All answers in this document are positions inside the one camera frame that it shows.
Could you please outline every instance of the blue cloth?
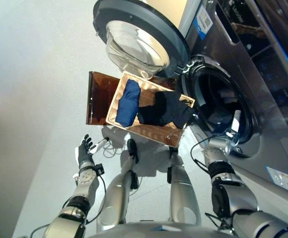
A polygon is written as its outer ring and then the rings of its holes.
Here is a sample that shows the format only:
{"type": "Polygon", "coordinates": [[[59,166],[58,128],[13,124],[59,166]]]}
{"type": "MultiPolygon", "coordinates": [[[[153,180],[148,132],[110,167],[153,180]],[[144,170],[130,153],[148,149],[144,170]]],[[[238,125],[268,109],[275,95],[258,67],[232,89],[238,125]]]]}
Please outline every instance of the blue cloth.
{"type": "Polygon", "coordinates": [[[139,96],[141,89],[139,84],[129,79],[125,85],[123,96],[119,100],[115,121],[123,127],[133,124],[139,110],[139,96]]]}

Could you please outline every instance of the label sticker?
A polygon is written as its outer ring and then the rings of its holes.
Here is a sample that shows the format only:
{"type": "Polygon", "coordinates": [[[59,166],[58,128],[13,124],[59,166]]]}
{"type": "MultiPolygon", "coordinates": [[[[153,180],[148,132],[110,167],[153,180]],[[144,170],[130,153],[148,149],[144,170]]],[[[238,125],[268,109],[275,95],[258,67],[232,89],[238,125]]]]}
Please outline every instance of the label sticker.
{"type": "Polygon", "coordinates": [[[267,168],[273,182],[276,185],[288,190],[288,174],[280,172],[280,171],[275,170],[275,169],[272,169],[268,166],[266,166],[266,168],[267,168]]]}
{"type": "Polygon", "coordinates": [[[198,35],[203,40],[210,30],[211,26],[213,25],[213,21],[208,15],[205,7],[203,5],[200,6],[197,16],[193,21],[194,26],[197,29],[198,35]]]}

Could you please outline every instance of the robot leg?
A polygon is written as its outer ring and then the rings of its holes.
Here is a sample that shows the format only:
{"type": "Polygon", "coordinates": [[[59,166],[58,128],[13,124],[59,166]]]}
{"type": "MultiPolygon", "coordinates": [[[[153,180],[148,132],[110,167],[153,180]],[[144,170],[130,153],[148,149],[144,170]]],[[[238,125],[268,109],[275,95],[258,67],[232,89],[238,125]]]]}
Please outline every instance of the robot leg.
{"type": "Polygon", "coordinates": [[[195,191],[178,152],[174,149],[170,150],[171,167],[168,170],[168,182],[171,183],[169,220],[199,226],[201,225],[201,215],[195,191]]]}
{"type": "Polygon", "coordinates": [[[129,158],[123,164],[121,173],[110,183],[103,210],[97,218],[97,232],[125,223],[131,189],[138,188],[138,179],[133,172],[134,164],[138,162],[135,142],[128,140],[129,158]]]}

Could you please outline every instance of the laundry basket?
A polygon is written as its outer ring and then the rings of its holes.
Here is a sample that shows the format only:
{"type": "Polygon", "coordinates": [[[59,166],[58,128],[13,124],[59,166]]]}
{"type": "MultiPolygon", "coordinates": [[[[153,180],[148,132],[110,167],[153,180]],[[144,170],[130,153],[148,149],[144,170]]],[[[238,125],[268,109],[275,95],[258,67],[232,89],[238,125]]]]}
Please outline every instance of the laundry basket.
{"type": "MultiPolygon", "coordinates": [[[[141,94],[139,98],[139,107],[154,105],[155,93],[158,91],[172,91],[168,88],[159,86],[155,83],[152,83],[138,76],[132,75],[127,72],[123,72],[123,75],[119,81],[118,87],[113,96],[113,100],[111,102],[111,105],[110,105],[110,108],[106,117],[106,122],[108,124],[114,125],[123,130],[127,130],[134,134],[143,136],[147,139],[150,139],[150,140],[153,140],[153,141],[156,141],[156,142],[159,142],[159,143],[171,146],[171,147],[178,147],[178,143],[183,133],[183,130],[178,129],[172,122],[170,122],[169,124],[165,126],[146,125],[146,124],[140,124],[138,117],[135,117],[135,120],[131,126],[122,127],[121,124],[115,121],[117,111],[118,111],[118,102],[123,95],[125,85],[129,79],[136,81],[141,88],[141,94]]],[[[187,100],[188,102],[190,102],[189,104],[190,107],[192,107],[195,102],[194,99],[185,95],[181,95],[179,100],[187,100]]]]}

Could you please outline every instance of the washing machine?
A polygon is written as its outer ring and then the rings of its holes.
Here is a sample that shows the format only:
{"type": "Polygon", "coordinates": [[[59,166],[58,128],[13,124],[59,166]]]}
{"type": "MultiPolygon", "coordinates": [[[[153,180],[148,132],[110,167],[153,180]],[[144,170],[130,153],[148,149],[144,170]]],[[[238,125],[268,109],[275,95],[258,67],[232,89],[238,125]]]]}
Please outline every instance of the washing machine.
{"type": "Polygon", "coordinates": [[[204,0],[193,11],[184,37],[141,1],[99,0],[93,26],[120,69],[176,77],[196,99],[198,139],[221,135],[241,110],[229,160],[288,192],[288,0],[204,0]]]}

